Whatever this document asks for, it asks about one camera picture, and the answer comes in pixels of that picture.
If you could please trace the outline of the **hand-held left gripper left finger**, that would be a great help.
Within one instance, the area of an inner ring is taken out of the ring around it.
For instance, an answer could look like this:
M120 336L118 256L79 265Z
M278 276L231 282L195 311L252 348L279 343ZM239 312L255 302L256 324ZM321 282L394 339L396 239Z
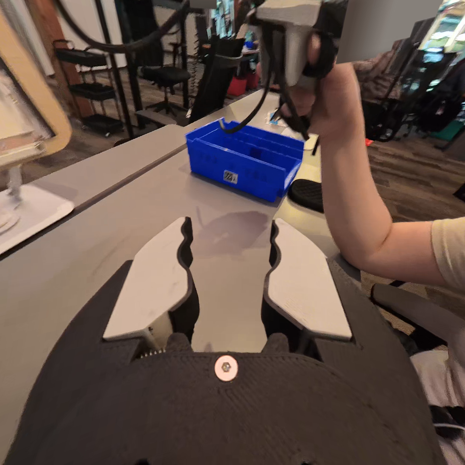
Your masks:
M152 352L166 349L170 336L191 345L200 303L190 271L190 217L180 217L135 255L103 332L106 342L140 339Z

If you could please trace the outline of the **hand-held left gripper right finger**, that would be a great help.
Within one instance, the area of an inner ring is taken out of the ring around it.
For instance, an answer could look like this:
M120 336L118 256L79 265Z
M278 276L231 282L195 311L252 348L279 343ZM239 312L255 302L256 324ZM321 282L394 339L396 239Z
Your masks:
M325 254L281 218L272 223L271 269L264 299L281 316L312 336L350 341L352 331Z

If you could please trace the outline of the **blue plastic bin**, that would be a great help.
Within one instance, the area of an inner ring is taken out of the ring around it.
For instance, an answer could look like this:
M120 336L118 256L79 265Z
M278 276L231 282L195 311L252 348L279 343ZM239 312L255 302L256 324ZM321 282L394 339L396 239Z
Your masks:
M186 134L191 172L259 199L284 197L304 157L302 140L218 119Z

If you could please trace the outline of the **person's right forearm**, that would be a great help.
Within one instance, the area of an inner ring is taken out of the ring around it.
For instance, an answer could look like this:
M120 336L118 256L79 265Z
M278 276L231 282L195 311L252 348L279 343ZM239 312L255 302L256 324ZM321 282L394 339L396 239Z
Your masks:
M373 180L364 136L320 136L323 206L344 259L381 278L445 286L432 222L393 222Z

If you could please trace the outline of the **grey desk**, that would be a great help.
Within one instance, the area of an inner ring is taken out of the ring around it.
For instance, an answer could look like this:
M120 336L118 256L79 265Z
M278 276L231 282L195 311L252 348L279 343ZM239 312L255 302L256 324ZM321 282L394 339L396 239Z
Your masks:
M264 203L191 174L184 134L224 117L242 120L255 92L183 128L165 127L95 155L37 184L78 203L77 214L1 259L1 455L15 435L28 393L72 318L127 260L179 217L190 217L191 271L200 300L193 348L258 352L274 218L337 257L323 215L287 199Z

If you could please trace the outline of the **red storage bin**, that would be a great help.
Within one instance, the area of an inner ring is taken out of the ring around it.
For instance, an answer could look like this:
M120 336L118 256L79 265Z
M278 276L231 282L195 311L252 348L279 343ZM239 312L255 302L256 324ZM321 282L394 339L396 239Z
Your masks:
M247 73L246 76L234 76L227 90L227 96L239 97L248 91L254 91L259 86L259 76L257 73Z

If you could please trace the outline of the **black textured wrist rest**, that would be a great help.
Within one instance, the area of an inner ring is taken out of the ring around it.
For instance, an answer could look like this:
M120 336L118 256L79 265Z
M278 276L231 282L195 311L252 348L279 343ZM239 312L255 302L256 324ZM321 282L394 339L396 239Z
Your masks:
M324 213L321 183L309 179L295 179L288 191L288 198L306 209Z

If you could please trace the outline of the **black rolling cart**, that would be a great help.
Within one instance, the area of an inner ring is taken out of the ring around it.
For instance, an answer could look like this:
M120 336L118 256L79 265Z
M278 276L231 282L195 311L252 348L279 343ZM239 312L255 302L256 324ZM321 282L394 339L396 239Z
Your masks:
M52 44L73 102L78 105L86 101L90 105L88 115L78 107L82 128L106 138L123 132L119 99L106 55L90 46L77 49L71 40L56 39Z

